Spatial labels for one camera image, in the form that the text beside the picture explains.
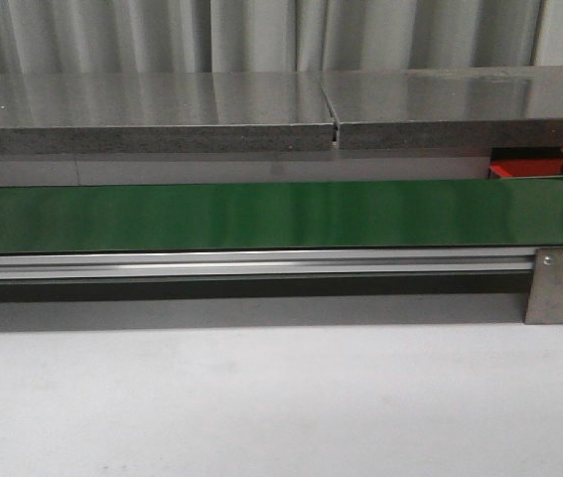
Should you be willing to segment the red plastic bin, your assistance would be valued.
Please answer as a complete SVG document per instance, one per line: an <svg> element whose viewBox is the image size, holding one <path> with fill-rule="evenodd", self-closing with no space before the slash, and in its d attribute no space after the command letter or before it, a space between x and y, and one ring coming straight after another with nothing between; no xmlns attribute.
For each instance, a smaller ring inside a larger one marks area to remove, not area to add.
<svg viewBox="0 0 563 477"><path fill-rule="evenodd" d="M563 176L560 172L563 162L561 148L495 149L490 164L490 176L492 178Z"/></svg>

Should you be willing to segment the green conveyor belt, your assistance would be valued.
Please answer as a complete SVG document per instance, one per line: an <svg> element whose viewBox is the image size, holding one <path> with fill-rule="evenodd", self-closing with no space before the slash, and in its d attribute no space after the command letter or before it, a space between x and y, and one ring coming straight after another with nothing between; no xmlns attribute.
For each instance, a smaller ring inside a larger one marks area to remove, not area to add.
<svg viewBox="0 0 563 477"><path fill-rule="evenodd" d="M0 188L0 254L563 244L563 179Z"/></svg>

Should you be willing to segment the left grey stone slab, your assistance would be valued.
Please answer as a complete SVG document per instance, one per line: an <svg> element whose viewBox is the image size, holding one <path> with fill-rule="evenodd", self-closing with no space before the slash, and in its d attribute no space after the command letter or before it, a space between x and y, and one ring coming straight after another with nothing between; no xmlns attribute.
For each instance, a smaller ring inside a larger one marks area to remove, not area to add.
<svg viewBox="0 0 563 477"><path fill-rule="evenodd" d="M0 155L324 151L301 73L0 74Z"/></svg>

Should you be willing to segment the grey stone slab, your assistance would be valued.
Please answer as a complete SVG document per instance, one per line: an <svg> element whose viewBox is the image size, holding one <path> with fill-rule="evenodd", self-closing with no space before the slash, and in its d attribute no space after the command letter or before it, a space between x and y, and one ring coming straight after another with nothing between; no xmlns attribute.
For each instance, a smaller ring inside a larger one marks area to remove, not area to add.
<svg viewBox="0 0 563 477"><path fill-rule="evenodd" d="M563 66L329 72L343 150L563 146Z"/></svg>
<svg viewBox="0 0 563 477"><path fill-rule="evenodd" d="M0 155L324 151L301 73L0 74Z"/></svg>

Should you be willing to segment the right grey stone slab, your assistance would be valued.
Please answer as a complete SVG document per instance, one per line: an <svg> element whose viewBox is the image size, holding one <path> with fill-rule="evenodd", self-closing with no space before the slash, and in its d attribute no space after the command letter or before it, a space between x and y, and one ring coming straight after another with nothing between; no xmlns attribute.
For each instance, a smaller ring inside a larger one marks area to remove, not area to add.
<svg viewBox="0 0 563 477"><path fill-rule="evenodd" d="M329 72L343 150L563 146L563 66Z"/></svg>

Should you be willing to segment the grey curtain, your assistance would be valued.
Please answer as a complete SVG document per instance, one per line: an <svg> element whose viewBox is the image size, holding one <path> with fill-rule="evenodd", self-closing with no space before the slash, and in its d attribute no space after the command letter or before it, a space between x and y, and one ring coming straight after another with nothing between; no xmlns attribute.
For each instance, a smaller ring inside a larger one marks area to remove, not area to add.
<svg viewBox="0 0 563 477"><path fill-rule="evenodd" d="M563 65L563 1L0 1L0 73Z"/></svg>

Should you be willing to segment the aluminium conveyor frame rail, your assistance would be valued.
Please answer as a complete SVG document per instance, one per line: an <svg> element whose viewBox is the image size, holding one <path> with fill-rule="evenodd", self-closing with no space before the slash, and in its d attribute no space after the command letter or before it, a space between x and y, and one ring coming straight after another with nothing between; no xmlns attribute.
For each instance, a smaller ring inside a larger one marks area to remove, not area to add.
<svg viewBox="0 0 563 477"><path fill-rule="evenodd" d="M534 247L284 249L0 255L0 281L525 271Z"/></svg>

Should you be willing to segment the steel conveyor support bracket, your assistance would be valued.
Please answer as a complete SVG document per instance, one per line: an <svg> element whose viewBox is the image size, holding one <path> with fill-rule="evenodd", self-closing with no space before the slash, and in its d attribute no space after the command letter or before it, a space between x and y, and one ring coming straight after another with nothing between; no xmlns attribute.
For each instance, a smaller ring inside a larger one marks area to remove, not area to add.
<svg viewBox="0 0 563 477"><path fill-rule="evenodd" d="M524 323L563 324L563 247L537 250Z"/></svg>

